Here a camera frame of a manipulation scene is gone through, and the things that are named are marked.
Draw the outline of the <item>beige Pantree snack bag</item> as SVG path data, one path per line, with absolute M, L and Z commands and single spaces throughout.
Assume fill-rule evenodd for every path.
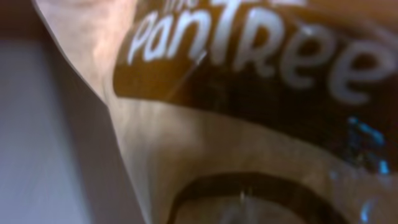
M 146 223 L 396 223 L 396 1 L 37 1 Z

